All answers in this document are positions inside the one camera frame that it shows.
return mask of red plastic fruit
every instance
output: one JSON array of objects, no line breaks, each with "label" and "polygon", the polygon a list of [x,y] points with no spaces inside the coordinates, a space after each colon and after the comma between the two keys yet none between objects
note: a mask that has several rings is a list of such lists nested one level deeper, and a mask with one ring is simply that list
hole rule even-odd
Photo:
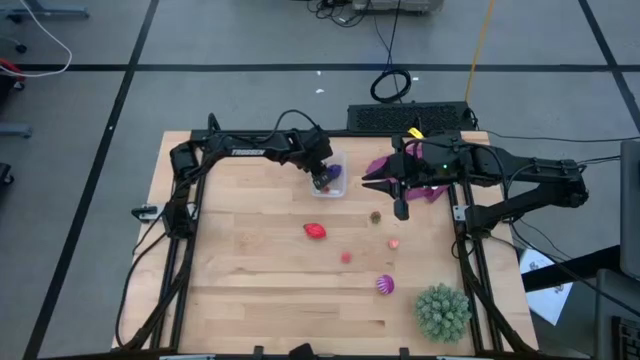
[{"label": "red plastic fruit", "polygon": [[353,258],[353,255],[351,255],[350,252],[345,251],[342,253],[342,256],[340,256],[340,261],[342,261],[343,264],[348,264],[351,262],[352,258]]},{"label": "red plastic fruit", "polygon": [[327,237],[327,231],[324,229],[324,226],[316,223],[305,224],[304,231],[307,235],[312,239],[324,239]]}]

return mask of purple object in cup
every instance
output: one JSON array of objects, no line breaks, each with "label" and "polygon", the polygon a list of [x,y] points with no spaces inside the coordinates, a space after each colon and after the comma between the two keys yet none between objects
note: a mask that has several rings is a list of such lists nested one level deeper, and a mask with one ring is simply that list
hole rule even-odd
[{"label": "purple object in cup", "polygon": [[327,167],[327,173],[331,180],[335,180],[342,173],[342,166],[338,164],[329,165],[329,167]]}]

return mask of white paper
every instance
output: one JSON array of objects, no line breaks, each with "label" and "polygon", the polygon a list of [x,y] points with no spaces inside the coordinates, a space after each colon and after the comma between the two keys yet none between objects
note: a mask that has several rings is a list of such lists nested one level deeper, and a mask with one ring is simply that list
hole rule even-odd
[{"label": "white paper", "polygon": [[[536,250],[527,249],[520,258],[520,274],[552,265],[553,262]],[[567,302],[572,283],[527,293],[529,308],[554,326]]]}]

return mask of black floor stripe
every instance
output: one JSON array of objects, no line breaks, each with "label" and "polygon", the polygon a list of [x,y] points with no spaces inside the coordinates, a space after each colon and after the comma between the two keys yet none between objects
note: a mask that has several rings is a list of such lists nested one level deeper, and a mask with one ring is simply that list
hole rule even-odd
[{"label": "black floor stripe", "polygon": [[[18,64],[24,71],[54,71],[60,68],[57,64]],[[126,71],[128,65],[123,64],[76,64],[67,71]],[[409,71],[467,72],[470,64],[394,64],[395,68]],[[252,71],[381,71],[385,64],[139,64],[136,71],[157,72],[252,72]],[[611,71],[610,65],[586,64],[484,64],[478,65],[478,72],[604,72]],[[623,65],[621,71],[639,72],[640,65]]]},{"label": "black floor stripe", "polygon": [[[607,44],[607,40],[605,39],[604,34],[600,29],[600,25],[598,25],[598,21],[596,20],[596,17],[593,14],[593,11],[591,10],[591,6],[589,6],[589,2],[587,0],[578,0],[578,2],[580,3],[582,12],[584,12],[584,16],[587,18],[589,27],[591,27],[593,36],[596,38],[596,41],[598,42],[600,51],[602,51],[602,55],[607,61],[607,65],[609,65],[609,67],[612,69],[611,73],[613,75],[613,79],[615,80],[616,85],[618,86],[620,95],[622,95],[622,98],[624,99],[624,103],[627,106],[627,109],[629,110],[629,114],[631,115],[633,122],[636,124],[636,127],[640,131],[640,110],[638,109],[638,103],[636,102],[635,97],[633,96],[633,93],[631,92],[631,90],[629,90],[629,85],[627,84],[627,81],[625,80],[620,67],[618,67],[618,63],[615,57],[613,56],[613,52],[611,52],[611,48],[609,47],[609,44]],[[625,68],[636,69],[635,71],[637,71],[638,66],[626,65]]]},{"label": "black floor stripe", "polygon": [[69,233],[67,234],[67,239],[65,240],[62,253],[58,259],[58,264],[56,265],[56,269],[53,273],[53,278],[49,284],[42,308],[40,308],[40,313],[38,314],[35,326],[31,332],[29,343],[27,344],[27,348],[23,355],[24,359],[36,359],[40,352],[40,348],[42,347],[42,342],[44,341],[47,328],[49,327],[49,322],[51,321],[51,316],[53,315],[53,311],[58,302],[58,297],[60,296],[60,291],[62,290],[67,271],[69,270],[69,265],[71,265],[71,259],[73,258],[76,245],[78,244],[80,232],[82,231],[82,226],[84,225],[85,218],[87,217],[89,206],[91,205],[91,200],[98,184],[98,179],[100,178],[100,173],[102,172],[102,167],[104,166],[107,152],[109,151],[109,146],[111,145],[111,140],[113,138],[116,125],[118,124],[120,113],[122,112],[122,107],[127,97],[127,93],[129,92],[133,75],[135,74],[135,66],[140,60],[142,48],[144,47],[147,35],[149,34],[149,28],[151,27],[153,17],[158,7],[158,1],[159,0],[151,0],[149,3],[149,8],[147,9],[144,22],[142,23],[140,33],[138,34],[138,39],[136,40],[133,53],[129,59],[126,73],[123,77],[120,89],[118,90],[118,95],[116,96],[113,108],[111,109],[111,114],[109,115],[109,120],[107,121],[104,133],[102,134],[102,139],[100,140],[96,157],[93,160],[89,177],[87,178],[82,196],[80,197],[80,203],[73,217]]}]

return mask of yellow cable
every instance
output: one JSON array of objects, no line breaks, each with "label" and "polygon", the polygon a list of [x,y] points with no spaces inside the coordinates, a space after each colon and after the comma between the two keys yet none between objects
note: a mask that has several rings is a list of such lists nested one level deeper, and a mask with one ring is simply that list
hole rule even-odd
[{"label": "yellow cable", "polygon": [[467,80],[467,90],[464,92],[464,101],[469,103],[469,95],[471,95],[471,84],[473,83],[473,75],[476,71],[476,63],[480,58],[480,53],[482,52],[482,47],[484,46],[484,38],[487,35],[487,28],[489,27],[489,22],[491,21],[491,13],[493,12],[493,5],[495,4],[495,0],[491,0],[489,2],[489,10],[487,10],[487,15],[484,17],[484,24],[482,24],[482,31],[480,32],[480,38],[478,39],[478,45],[476,46],[476,52],[473,54],[473,62],[471,63],[471,72],[469,73],[469,80]]}]

